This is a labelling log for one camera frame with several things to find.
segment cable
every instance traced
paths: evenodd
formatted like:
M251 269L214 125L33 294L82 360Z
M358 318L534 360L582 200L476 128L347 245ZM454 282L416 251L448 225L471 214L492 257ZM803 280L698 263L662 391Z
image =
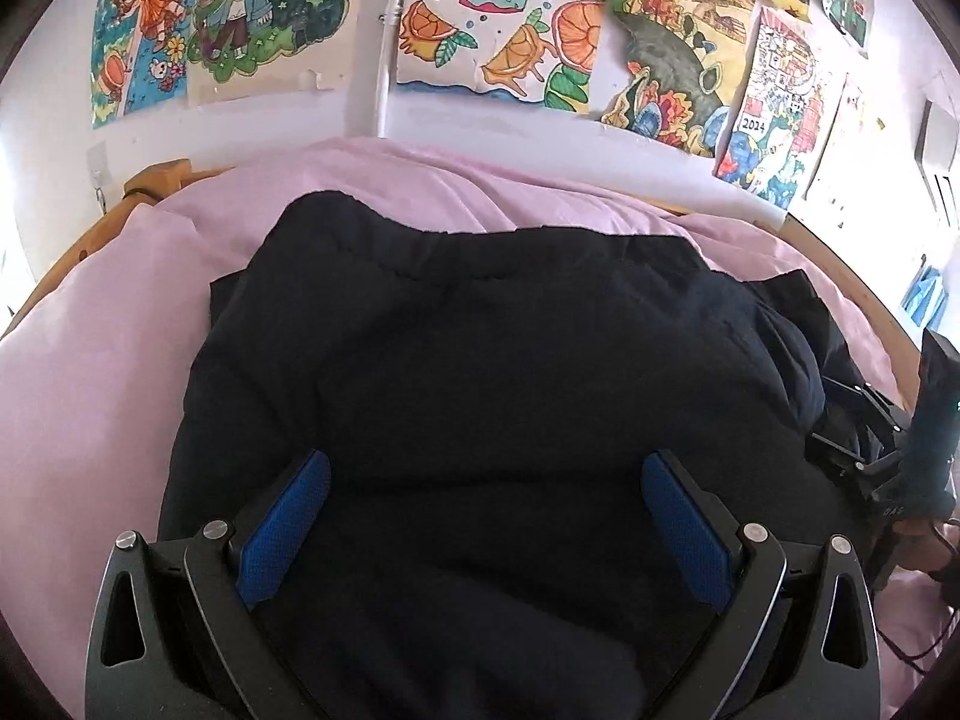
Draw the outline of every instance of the cable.
M944 625L944 630L940 632L940 635L939 637L937 637L937 640L933 642L933 644L930 645L928 648L923 650L923 652L921 652L919 655L906 654L906 652L904 652L904 650L901 650L901 648L899 648L899 646L896 645L896 643L893 640L891 640L891 638L888 637L888 635L882 632L880 628L877 628L877 633L880 634L880 638L882 638L882 640L886 642L887 646L890 648L890 651L894 655L896 655L896 658L899 661L902 661L904 664L910 666L910 668L912 668L918 674L922 674L925 676L926 675L925 669L920 668L920 666L917 665L916 661L922 661L924 658L926 658L926 656L928 656L931 652L933 652L937 647L939 647L943 643L944 639L947 638L947 634L950 632L950 628L953 627L953 623L956 620L956 617L957 617L957 610L953 610L950 613L950 618L949 620L947 620L947 624Z
M954 522L957 522L957 520L952 520L952 521L948 520L947 525L952 525ZM933 520L930 520L930 531L933 532L933 538L936 538L937 541L939 541L939 543L941 543L944 547L947 547L947 549L949 549L951 557L957 557L956 547L953 546L952 543L947 541L947 537L937 530L937 523L935 523Z
M949 519L947 521L947 525L960 525L960 520ZM939 530L937 530L937 525L935 522L930 522L930 531L933 532L934 538L936 538L937 541L939 541L939 543L941 543L944 547L947 547L947 549L949 549L951 559L954 559L954 557L958 557L956 547L954 547L952 543L947 541L947 538L942 533L940 533ZM923 652L921 652L918 655L906 654L906 652L904 652L904 650L901 650L901 648L899 648L899 646L896 645L896 643L893 640L891 640L891 638L888 637L888 635L882 632L880 628L877 628L877 633L880 634L880 638L882 638L882 640L886 642L886 645L890 648L890 651L896 656L896 658L899 661L908 665L918 674L922 676L926 676L925 669L920 668L920 666L917 665L917 661L922 661L924 658L926 658L926 656L928 656L938 646L940 646L941 643L943 643L943 640L947 637L947 634L950 632L950 628L953 627L953 623L955 622L957 617L957 611L958 610L956 610L955 608L954 610L952 610L952 612L950 613L950 618L949 620L947 620L947 624L944 625L944 630L940 632L940 635L939 637L936 638L936 641L933 642L932 645L930 645L928 648L923 650Z

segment blue object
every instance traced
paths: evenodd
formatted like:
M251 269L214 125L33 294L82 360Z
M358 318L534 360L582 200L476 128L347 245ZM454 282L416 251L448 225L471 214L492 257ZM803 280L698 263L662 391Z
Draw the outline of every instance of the blue object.
M643 502L690 593L721 613L733 597L730 553L664 458L644 460L640 479Z
M277 595L330 493L330 460L314 451L240 550L237 592L249 607Z

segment orange slice drawing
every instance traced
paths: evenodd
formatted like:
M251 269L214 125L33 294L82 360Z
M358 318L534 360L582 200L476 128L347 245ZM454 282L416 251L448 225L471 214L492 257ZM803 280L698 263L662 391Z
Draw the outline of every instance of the orange slice drawing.
M423 0L417 0L410 5L400 22L400 48L405 53L432 62L437 56L440 42L457 31L456 26L441 19Z
M593 71L600 46L602 1L573 1L560 6L553 17L553 42L560 61L581 73Z

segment screw head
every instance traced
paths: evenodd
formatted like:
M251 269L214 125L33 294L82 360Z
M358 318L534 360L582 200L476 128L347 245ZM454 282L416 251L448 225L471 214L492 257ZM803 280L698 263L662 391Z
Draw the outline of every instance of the screw head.
M117 536L116 545L119 549L131 549L136 544L136 531L123 531Z
M223 538L227 531L229 531L229 525L226 522L223 522L222 519L214 519L203 527L203 536L209 538L210 541L217 541L218 538Z
M846 538L843 538L843 536L834 536L830 540L830 546L832 546L833 549L835 549L841 555L850 555L851 550L853 550L850 542L847 541Z
M763 541L767 541L767 536L770 534L767 533L767 529L762 525L755 522L748 522L743 526L743 535L747 536L750 541L760 544Z

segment wooden headboard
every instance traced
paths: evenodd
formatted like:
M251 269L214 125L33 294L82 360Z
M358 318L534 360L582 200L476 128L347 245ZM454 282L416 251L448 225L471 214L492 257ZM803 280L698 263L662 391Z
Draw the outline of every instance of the wooden headboard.
M179 191L185 186L204 178L219 175L225 170L229 170L229 167L194 172L190 160L178 159L173 162L151 165L138 172L124 184L124 199L110 209L93 227L83 233L80 239L67 250L66 254L59 258L50 271L40 279L37 288L31 293L30 298L27 298L16 316L13 317L4 335L17 327L23 317L26 317L40 300L56 290L61 281L66 278L66 274L69 274L78 262L112 241L123 229L127 218L137 205L141 203L154 205L160 199L171 196L175 191ZM651 199L644 199L644 202L669 211L673 215L691 213L688 209L669 202ZM766 232L776 235L816 266L819 266L820 270L824 271L837 285L840 292L861 309L874 332L877 333L877 338L880 339L883 348L890 356L891 367L904 408L913 413L917 403L917 391L920 387L918 372L920 351L887 307L880 302L870 288L843 260L795 218L788 215L779 229L771 228L764 223L755 224Z

